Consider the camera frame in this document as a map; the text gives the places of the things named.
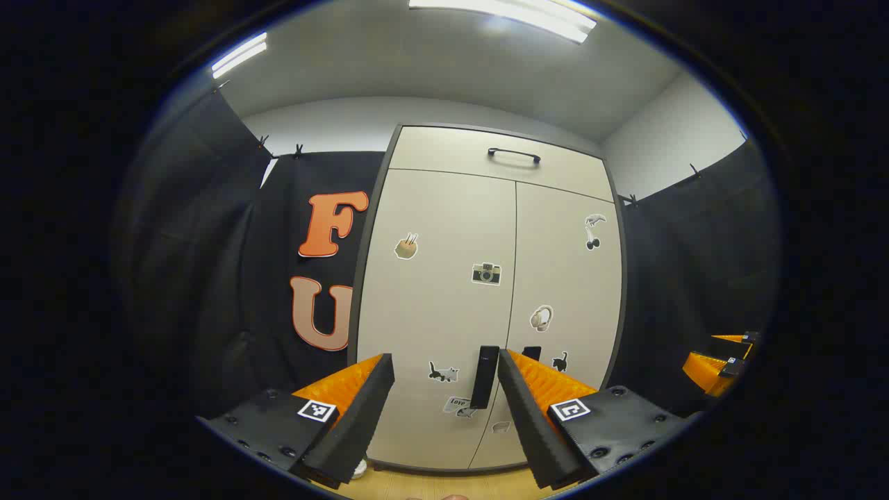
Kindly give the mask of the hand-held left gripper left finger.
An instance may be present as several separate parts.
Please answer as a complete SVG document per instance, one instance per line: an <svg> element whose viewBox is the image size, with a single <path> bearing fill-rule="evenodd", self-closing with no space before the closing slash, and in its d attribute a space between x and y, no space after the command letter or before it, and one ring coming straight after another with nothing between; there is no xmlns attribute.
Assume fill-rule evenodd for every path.
<svg viewBox="0 0 889 500"><path fill-rule="evenodd" d="M254 461L336 490L365 458L394 380L392 355L381 353L294 392L266 388L198 421Z"/></svg>

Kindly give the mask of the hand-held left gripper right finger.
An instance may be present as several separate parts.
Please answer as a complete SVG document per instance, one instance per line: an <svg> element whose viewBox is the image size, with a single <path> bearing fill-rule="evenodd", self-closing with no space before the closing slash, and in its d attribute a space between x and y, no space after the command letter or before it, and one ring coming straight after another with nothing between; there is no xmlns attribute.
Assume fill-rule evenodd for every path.
<svg viewBox="0 0 889 500"><path fill-rule="evenodd" d="M499 352L497 376L540 488L621 474L692 424L622 385L595 390L510 349Z"/></svg>

